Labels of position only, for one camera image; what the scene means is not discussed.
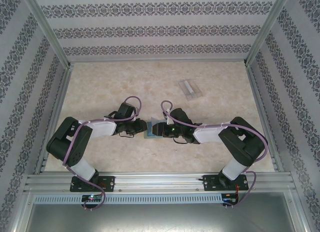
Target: marble floor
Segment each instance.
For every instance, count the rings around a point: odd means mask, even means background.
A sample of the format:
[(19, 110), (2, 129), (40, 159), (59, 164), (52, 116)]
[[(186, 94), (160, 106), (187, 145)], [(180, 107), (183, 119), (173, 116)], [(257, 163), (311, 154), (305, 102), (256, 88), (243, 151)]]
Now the marble floor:
[[(187, 101), (178, 81), (194, 79), (203, 97)], [(262, 131), (243, 62), (124, 61), (76, 63), (58, 126), (68, 116), (77, 120), (102, 118), (118, 110), (128, 96), (142, 100), (140, 118), (163, 119), (160, 103), (173, 102), (193, 123), (218, 124), (240, 116)], [(129, 100), (138, 106), (134, 99)], [(89, 141), (84, 157), (98, 171), (109, 172), (219, 172), (232, 155), (221, 142), (176, 144), (172, 139), (106, 136)], [(256, 172), (274, 171), (268, 154), (255, 163)], [(64, 171), (49, 156), (46, 171)]]

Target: transparent object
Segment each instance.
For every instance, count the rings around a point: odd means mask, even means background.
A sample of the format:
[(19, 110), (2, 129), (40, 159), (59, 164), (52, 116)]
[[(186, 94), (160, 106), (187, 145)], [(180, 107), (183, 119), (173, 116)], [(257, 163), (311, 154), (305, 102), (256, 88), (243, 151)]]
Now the transparent object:
[(194, 79), (185, 79), (179, 81), (178, 83), (188, 101), (202, 96), (202, 92), (198, 88)]

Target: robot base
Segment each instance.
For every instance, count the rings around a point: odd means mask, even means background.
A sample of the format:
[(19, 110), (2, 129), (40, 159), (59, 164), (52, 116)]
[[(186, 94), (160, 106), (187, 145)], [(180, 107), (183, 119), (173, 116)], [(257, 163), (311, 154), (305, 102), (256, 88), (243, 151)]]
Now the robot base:
[[(105, 192), (113, 192), (115, 187), (115, 177), (99, 176), (96, 184)], [(100, 189), (83, 182), (76, 176), (73, 176), (70, 185), (70, 192), (100, 192)]]
[(217, 174), (205, 174), (202, 176), (202, 181), (204, 191), (236, 191), (236, 185), (238, 185), (239, 191), (247, 191), (249, 189), (245, 174), (240, 174), (227, 188), (219, 182), (219, 175)]

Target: patterned wallpaper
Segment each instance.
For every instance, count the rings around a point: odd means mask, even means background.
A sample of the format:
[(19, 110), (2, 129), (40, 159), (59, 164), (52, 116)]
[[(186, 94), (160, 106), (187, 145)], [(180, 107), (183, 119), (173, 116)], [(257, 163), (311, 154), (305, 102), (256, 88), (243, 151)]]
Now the patterned wallpaper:
[(275, 0), (37, 0), (72, 62), (244, 59)]
[(0, 232), (39, 160), (64, 68), (24, 0), (0, 3)]
[(320, 231), (319, 8), (320, 0), (288, 0), (251, 65), (311, 231)]

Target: metal extrusion bar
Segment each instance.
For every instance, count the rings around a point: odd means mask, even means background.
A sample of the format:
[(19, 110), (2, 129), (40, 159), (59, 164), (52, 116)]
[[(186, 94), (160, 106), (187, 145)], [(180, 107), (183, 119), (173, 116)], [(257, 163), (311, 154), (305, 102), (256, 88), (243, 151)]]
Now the metal extrusion bar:
[[(114, 192), (111, 194), (193, 194), (212, 193), (205, 191), (203, 175), (218, 173), (112, 173), (102, 172), (101, 176), (115, 176)], [(247, 174), (249, 186), (254, 176)], [(72, 174), (44, 172), (29, 175), (24, 187), (25, 194), (73, 194), (69, 191)], [(253, 193), (288, 192), (296, 190), (290, 172), (257, 172)], [(214, 191), (233, 193), (234, 191)]]
[(32, 209), (35, 202), (35, 195), (23, 194), (19, 206), (17, 208), (17, 214), (13, 220), (12, 226), (8, 229), (8, 232), (25, 232), (32, 213)]
[(67, 58), (67, 55), (60, 45), (55, 32), (51, 28), (44, 12), (42, 11), (41, 7), (39, 6), (37, 0), (24, 0), (26, 4), (28, 5), (29, 9), (31, 10), (33, 16), (35, 17), (36, 21), (38, 22), (39, 26), (41, 27), (44, 35), (50, 42), (50, 45), (52, 46), (54, 52), (58, 56), (60, 62), (62, 63), (64, 68), (67, 68), (69, 65), (69, 60)]
[(285, 192), (284, 197), (285, 197), (286, 205), (288, 207), (295, 231), (311, 232), (298, 192), (297, 191)]
[(251, 63), (254, 61), (257, 53), (259, 52), (260, 47), (262, 46), (263, 42), (265, 41), (267, 35), (269, 34), (273, 24), (277, 20), (278, 15), (280, 14), (281, 10), (283, 9), (287, 0), (276, 0), (274, 2), (273, 7), (271, 8), (268, 17), (266, 18), (265, 22), (263, 23), (262, 28), (260, 29), (251, 49), (245, 59), (246, 66), (250, 66)]

